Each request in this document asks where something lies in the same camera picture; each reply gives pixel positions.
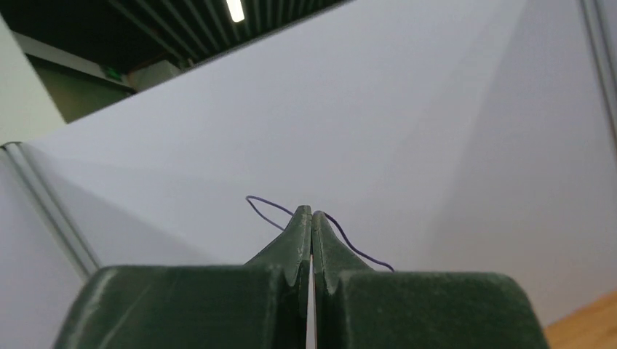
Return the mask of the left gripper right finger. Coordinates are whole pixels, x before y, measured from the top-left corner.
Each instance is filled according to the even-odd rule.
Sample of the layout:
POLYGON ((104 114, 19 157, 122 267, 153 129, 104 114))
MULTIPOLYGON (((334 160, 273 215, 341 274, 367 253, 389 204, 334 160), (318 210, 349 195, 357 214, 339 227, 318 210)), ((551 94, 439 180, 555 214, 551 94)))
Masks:
POLYGON ((381 272, 312 217, 318 348, 547 348, 528 296, 511 277, 381 272))

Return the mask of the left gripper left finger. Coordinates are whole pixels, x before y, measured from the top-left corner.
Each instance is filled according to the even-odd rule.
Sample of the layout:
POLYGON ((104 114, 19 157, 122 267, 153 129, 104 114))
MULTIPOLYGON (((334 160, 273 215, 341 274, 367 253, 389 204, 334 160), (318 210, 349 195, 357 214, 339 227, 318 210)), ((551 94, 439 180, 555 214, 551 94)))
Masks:
POLYGON ((243 265, 112 265, 81 289, 56 348, 304 348, 311 210, 243 265))

